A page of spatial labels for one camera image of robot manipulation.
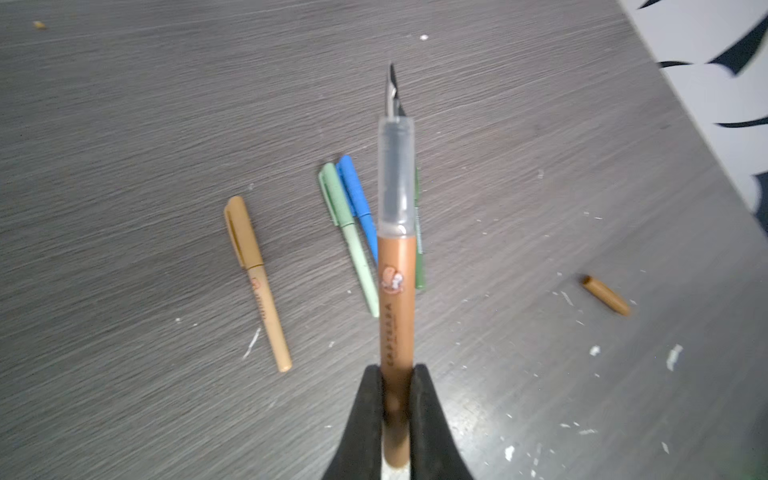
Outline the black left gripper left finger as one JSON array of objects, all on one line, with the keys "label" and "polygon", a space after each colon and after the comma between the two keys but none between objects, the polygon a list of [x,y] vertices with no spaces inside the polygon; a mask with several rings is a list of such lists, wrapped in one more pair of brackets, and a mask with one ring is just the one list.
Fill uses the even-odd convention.
[{"label": "black left gripper left finger", "polygon": [[341,441],[323,480],[379,480],[382,472],[383,386],[380,368],[365,368]]}]

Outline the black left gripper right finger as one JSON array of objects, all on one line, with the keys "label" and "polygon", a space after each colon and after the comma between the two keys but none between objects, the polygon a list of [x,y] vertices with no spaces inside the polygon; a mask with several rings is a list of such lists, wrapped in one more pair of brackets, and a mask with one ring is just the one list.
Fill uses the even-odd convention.
[{"label": "black left gripper right finger", "polygon": [[417,364],[411,375],[409,434],[411,479],[473,479],[424,364]]}]

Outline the dark green pen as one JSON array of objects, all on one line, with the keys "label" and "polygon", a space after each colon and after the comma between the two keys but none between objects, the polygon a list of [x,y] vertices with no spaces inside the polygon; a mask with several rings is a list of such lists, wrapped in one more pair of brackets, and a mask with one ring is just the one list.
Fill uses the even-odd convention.
[{"label": "dark green pen", "polygon": [[419,202],[421,196],[419,170],[415,170],[415,227],[416,227],[416,239],[417,239],[417,253],[416,253],[416,270],[415,270],[415,287],[417,290],[424,290],[426,288],[426,280],[423,264],[423,241],[420,225],[420,210]]}]

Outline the brown pen cap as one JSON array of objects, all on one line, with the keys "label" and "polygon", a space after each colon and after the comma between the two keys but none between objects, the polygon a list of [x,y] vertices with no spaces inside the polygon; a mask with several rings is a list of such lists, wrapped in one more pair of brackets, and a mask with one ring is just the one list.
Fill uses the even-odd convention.
[{"label": "brown pen cap", "polygon": [[631,314],[629,304],[620,295],[615,293],[606,284],[596,279],[594,276],[584,276],[582,279],[582,286],[614,312],[622,316],[629,316]]}]

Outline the tan pen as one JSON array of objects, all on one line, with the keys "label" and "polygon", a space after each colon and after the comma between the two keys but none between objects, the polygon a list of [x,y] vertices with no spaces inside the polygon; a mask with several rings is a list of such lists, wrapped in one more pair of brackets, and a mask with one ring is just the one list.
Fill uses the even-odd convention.
[{"label": "tan pen", "polygon": [[255,231],[241,196],[230,198],[224,208],[228,235],[239,265],[246,271],[267,338],[281,373],[293,367],[289,347],[271,291]]}]

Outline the blue pen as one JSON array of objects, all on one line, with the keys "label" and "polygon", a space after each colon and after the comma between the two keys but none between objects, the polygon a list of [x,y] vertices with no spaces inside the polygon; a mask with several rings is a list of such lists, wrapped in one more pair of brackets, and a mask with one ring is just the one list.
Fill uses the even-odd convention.
[{"label": "blue pen", "polygon": [[354,162],[349,155],[343,155],[336,164],[345,195],[354,218],[357,218],[365,234],[369,250],[378,263],[378,237],[372,211],[369,207]]}]

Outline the light green pen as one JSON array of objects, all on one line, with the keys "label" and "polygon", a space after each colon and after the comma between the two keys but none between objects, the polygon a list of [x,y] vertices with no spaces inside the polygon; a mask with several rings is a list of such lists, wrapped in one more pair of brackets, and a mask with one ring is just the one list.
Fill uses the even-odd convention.
[{"label": "light green pen", "polygon": [[344,240],[355,268],[367,306],[374,318],[379,317],[378,291],[373,275],[359,238],[359,233],[353,219],[345,190],[337,173],[336,165],[325,163],[319,173],[318,181],[326,206],[335,226],[341,229]]}]

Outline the brown pen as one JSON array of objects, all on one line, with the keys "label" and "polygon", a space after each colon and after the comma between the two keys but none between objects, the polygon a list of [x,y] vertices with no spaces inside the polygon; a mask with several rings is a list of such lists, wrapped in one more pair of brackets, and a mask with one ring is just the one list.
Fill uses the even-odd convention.
[{"label": "brown pen", "polygon": [[417,256],[415,126],[399,98],[395,67],[385,83],[378,137],[378,260],[383,455],[395,469],[410,459],[409,390],[414,363]]}]

